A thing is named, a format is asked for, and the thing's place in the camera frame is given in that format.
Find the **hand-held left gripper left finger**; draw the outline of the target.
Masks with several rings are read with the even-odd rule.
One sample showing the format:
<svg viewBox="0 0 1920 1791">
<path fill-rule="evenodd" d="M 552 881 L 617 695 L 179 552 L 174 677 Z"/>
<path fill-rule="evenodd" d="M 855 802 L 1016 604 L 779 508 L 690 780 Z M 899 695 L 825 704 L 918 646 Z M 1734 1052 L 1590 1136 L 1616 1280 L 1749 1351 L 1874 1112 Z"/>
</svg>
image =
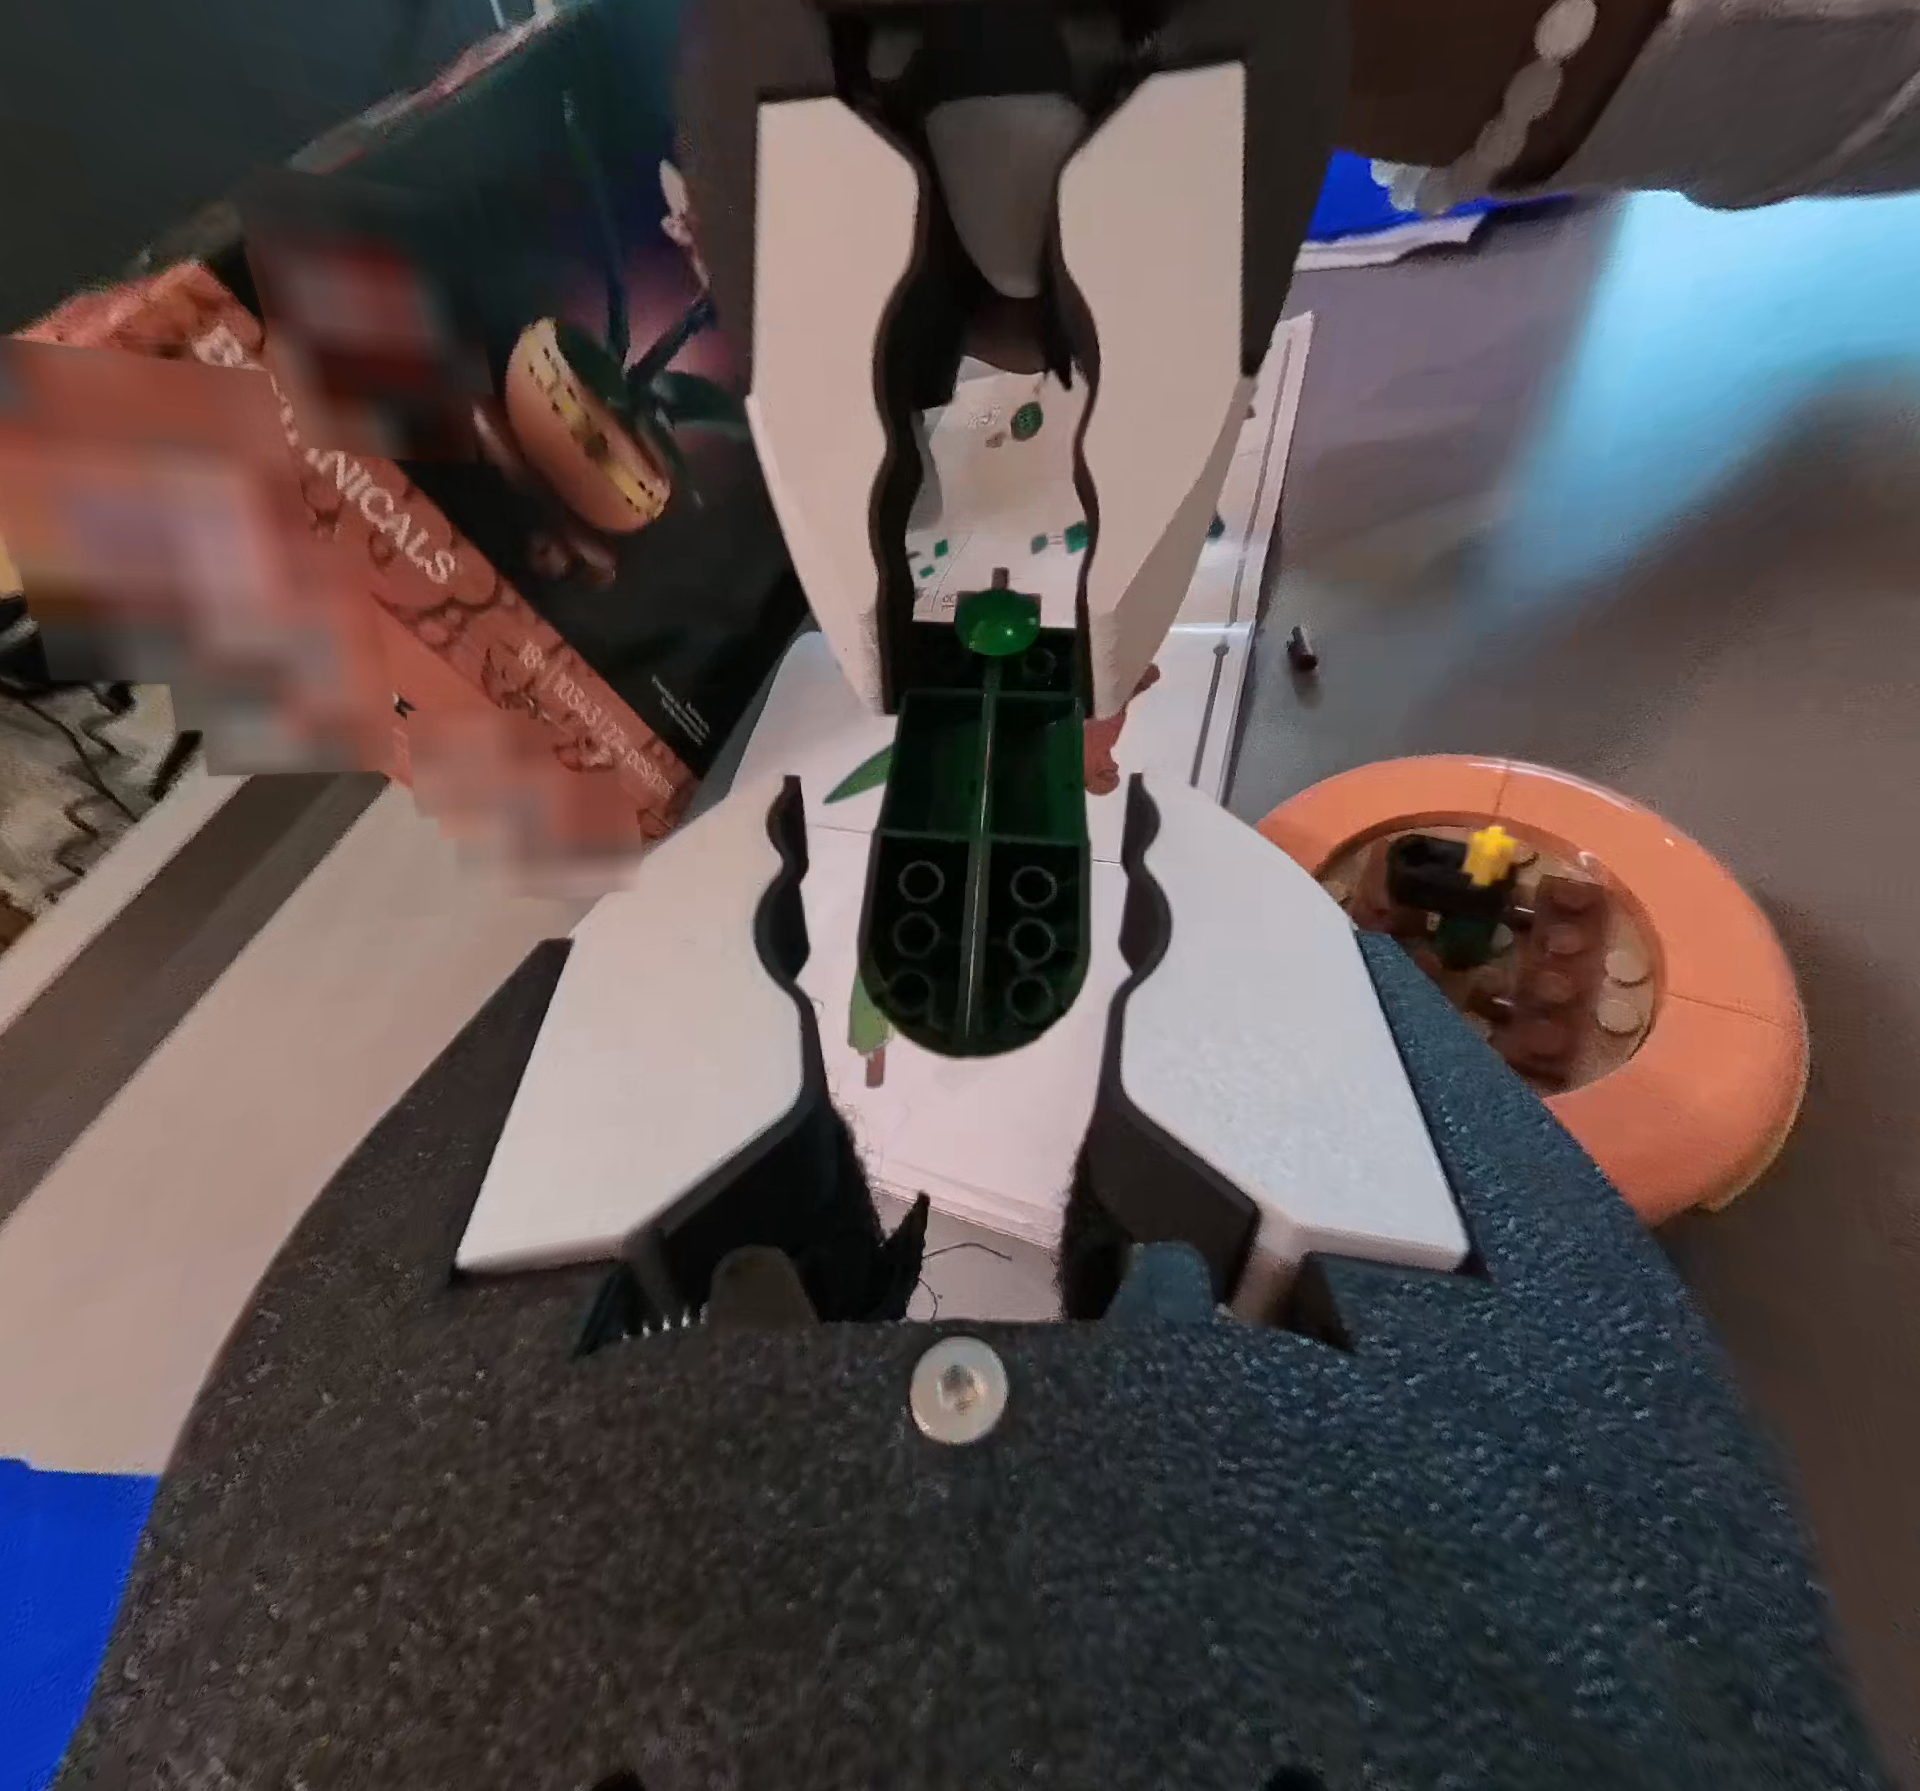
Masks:
<svg viewBox="0 0 1920 1791">
<path fill-rule="evenodd" d="M 612 1256 L 797 1107 L 799 965 L 772 959 L 758 920 L 805 869 L 799 781 L 760 780 L 652 849 L 575 927 L 460 1275 Z"/>
</svg>

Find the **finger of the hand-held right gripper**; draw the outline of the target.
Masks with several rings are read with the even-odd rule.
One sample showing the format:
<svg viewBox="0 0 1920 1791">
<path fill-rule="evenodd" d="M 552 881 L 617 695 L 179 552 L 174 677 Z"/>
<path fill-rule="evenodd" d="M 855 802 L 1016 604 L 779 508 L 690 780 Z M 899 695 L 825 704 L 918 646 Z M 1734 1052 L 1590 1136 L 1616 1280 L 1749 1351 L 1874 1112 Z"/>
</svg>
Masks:
<svg viewBox="0 0 1920 1791">
<path fill-rule="evenodd" d="M 809 606 L 881 712 L 875 508 L 894 436 L 880 344 L 920 248 L 909 157 L 837 96 L 760 106 L 748 417 Z"/>
<path fill-rule="evenodd" d="M 1090 332 L 1078 476 L 1094 705 L 1128 704 L 1188 596 L 1255 393 L 1245 371 L 1245 65 L 1149 75 L 1059 177 L 1059 245 Z"/>
</svg>

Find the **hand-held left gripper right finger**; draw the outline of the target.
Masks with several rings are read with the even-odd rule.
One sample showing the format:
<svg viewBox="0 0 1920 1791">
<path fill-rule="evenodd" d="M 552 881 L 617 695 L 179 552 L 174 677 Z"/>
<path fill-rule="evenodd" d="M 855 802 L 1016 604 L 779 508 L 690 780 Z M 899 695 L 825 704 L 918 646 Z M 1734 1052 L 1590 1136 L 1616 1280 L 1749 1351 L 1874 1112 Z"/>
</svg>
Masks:
<svg viewBox="0 0 1920 1791">
<path fill-rule="evenodd" d="M 1135 776 L 1097 1071 L 1097 1210 L 1210 1275 L 1310 1256 L 1454 1272 L 1468 1233 L 1360 931 L 1193 786 Z"/>
</svg>

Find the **green round brick stud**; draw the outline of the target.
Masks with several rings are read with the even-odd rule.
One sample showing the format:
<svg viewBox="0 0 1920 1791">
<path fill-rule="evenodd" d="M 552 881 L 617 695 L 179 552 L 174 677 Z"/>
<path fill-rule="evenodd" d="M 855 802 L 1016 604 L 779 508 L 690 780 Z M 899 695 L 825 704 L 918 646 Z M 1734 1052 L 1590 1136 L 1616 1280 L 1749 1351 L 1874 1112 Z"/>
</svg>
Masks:
<svg viewBox="0 0 1920 1791">
<path fill-rule="evenodd" d="M 953 627 L 967 653 L 999 662 L 1036 646 L 1045 604 L 1037 594 L 1013 586 L 1008 567 L 997 567 L 987 586 L 959 596 Z"/>
</svg>

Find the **dark green leaf brick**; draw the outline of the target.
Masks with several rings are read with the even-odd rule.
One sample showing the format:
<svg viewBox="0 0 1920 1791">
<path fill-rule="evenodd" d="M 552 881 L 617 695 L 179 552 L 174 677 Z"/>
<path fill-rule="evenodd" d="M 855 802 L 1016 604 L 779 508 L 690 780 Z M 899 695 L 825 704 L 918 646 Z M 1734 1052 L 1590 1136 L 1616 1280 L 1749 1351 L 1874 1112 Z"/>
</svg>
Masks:
<svg viewBox="0 0 1920 1791">
<path fill-rule="evenodd" d="M 896 1033 L 1001 1059 L 1072 1009 L 1091 959 L 1084 708 L 999 684 L 899 712 L 856 974 Z"/>
</svg>

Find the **person's right forearm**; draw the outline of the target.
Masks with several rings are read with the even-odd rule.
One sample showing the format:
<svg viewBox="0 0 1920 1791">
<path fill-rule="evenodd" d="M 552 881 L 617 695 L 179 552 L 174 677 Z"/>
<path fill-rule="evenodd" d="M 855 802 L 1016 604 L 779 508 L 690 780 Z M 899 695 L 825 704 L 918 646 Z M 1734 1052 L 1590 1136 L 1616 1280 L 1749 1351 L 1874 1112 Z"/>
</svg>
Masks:
<svg viewBox="0 0 1920 1791">
<path fill-rule="evenodd" d="M 1918 0 L 1673 0 L 1571 157 L 1523 192 L 1719 210 L 1918 188 Z"/>
</svg>

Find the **grey desk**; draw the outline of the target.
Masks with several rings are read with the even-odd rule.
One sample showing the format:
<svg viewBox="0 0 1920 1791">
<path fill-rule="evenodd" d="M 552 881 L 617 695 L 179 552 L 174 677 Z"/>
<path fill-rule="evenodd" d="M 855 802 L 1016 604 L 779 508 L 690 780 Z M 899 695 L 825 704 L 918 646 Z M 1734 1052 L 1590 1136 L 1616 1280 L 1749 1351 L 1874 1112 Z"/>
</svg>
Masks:
<svg viewBox="0 0 1920 1791">
<path fill-rule="evenodd" d="M 1467 751 L 1654 806 L 1763 900 L 1814 1040 L 1776 1167 L 1667 1247 L 1788 1453 L 1917 1787 L 1917 198 L 1676 196 L 1314 274 L 1231 806 Z M 1302 624 L 1323 652 L 1292 675 Z M 321 1187 L 571 914 L 362 780 L 260 866 L 244 789 L 143 892 L 176 1015 L 4 1067 L 4 1456 L 154 1469 Z"/>
</svg>

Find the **blue flat item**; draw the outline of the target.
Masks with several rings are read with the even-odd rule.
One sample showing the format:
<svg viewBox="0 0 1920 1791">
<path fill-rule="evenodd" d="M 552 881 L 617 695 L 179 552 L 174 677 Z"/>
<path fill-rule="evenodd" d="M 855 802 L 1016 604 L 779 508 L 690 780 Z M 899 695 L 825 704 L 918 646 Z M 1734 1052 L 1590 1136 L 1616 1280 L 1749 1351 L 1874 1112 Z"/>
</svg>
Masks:
<svg viewBox="0 0 1920 1791">
<path fill-rule="evenodd" d="M 1470 244 L 1495 210 L 1497 203 L 1488 198 L 1430 216 L 1402 210 L 1393 203 L 1368 159 L 1336 149 L 1295 268 L 1372 268 L 1425 249 L 1459 248 Z"/>
</svg>

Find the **black and orange set box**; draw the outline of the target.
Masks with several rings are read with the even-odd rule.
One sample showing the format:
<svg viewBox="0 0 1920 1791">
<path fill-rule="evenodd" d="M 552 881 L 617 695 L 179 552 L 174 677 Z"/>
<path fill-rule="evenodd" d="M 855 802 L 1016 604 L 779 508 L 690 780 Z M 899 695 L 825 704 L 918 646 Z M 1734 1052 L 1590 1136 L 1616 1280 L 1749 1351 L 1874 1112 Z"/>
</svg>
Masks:
<svg viewBox="0 0 1920 1791">
<path fill-rule="evenodd" d="M 4 684 L 158 684 L 495 863 L 669 840 L 803 596 L 676 157 L 686 0 L 500 32 L 4 336 Z"/>
</svg>

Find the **yellow tipped brick stem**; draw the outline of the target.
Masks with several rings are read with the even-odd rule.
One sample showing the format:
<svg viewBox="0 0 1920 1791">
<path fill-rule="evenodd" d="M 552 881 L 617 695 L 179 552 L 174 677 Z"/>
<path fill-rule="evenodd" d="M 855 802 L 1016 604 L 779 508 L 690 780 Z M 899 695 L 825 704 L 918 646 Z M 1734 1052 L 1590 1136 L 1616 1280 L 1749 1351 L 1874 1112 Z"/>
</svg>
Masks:
<svg viewBox="0 0 1920 1791">
<path fill-rule="evenodd" d="M 1520 844 L 1489 822 L 1467 840 L 1406 833 L 1387 851 L 1387 896 L 1399 914 L 1421 914 L 1428 950 L 1447 972 L 1470 972 L 1494 957 L 1495 935 L 1516 908 Z"/>
</svg>

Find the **white instruction booklet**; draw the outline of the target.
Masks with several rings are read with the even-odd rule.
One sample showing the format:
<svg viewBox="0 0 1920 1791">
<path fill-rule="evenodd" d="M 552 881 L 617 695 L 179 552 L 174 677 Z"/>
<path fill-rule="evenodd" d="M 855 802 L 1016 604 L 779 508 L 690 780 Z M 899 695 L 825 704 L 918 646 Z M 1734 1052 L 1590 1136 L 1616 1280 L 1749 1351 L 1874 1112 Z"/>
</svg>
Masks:
<svg viewBox="0 0 1920 1791">
<path fill-rule="evenodd" d="M 877 835 L 883 752 L 896 724 L 865 709 L 817 628 L 797 634 L 770 677 L 736 780 L 797 776 L 810 866 L 810 954 L 803 988 L 819 1017 L 828 1085 L 877 1191 L 928 1195 L 936 1210 L 1023 1241 L 1048 1241 L 1084 1141 L 1106 1003 L 1120 985 L 1120 842 L 1127 780 L 1191 784 L 1225 802 L 1260 581 L 1280 526 L 1314 317 L 1274 330 L 1228 457 L 1213 527 L 1160 679 L 1139 695 L 1094 765 L 1110 787 L 1087 802 L 1094 957 L 1087 984 L 1045 1038 L 994 1059 L 940 1059 L 883 1025 L 855 988 L 861 898 Z M 1005 567 L 1069 619 L 1090 535 L 1070 498 L 1070 436 L 1084 393 L 1041 373 L 961 364 L 953 400 L 927 417 L 933 485 L 907 523 L 918 619 L 951 620 L 963 591 Z"/>
</svg>

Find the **pink brick flower pot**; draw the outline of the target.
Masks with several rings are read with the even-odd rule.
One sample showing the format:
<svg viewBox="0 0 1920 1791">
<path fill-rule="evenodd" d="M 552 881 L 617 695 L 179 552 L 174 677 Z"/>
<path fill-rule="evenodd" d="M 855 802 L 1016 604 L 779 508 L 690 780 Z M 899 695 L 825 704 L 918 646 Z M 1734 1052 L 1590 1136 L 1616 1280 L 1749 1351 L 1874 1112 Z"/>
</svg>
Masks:
<svg viewBox="0 0 1920 1791">
<path fill-rule="evenodd" d="M 1488 825 L 1516 846 L 1508 920 L 1450 972 L 1441 912 L 1397 901 L 1390 863 Z M 1778 1157 L 1810 1077 L 1801 992 L 1760 903 L 1658 812 L 1539 763 L 1434 752 L 1319 781 L 1258 830 L 1406 952 L 1645 1224 L 1724 1209 Z"/>
</svg>

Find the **dark grey panel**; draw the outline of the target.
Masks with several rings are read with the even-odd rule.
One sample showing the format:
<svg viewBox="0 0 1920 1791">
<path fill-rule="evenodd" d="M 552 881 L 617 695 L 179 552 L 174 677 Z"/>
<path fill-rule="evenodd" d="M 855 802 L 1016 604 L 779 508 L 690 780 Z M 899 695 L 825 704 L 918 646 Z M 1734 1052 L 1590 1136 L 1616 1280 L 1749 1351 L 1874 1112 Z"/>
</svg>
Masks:
<svg viewBox="0 0 1920 1791">
<path fill-rule="evenodd" d="M 259 170 L 566 233 L 674 147 L 686 0 L 2 0 L 4 328 L 126 273 Z"/>
</svg>

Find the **blue plastic bin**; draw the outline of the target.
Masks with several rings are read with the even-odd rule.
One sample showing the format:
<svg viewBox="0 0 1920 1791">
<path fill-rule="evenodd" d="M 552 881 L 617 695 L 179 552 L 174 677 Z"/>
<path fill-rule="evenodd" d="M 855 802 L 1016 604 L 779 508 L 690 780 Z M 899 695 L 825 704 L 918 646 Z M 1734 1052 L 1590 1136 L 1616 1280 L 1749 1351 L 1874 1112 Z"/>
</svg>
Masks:
<svg viewBox="0 0 1920 1791">
<path fill-rule="evenodd" d="M 158 1476 L 2 1461 L 2 1785 L 53 1783 L 119 1618 Z"/>
</svg>

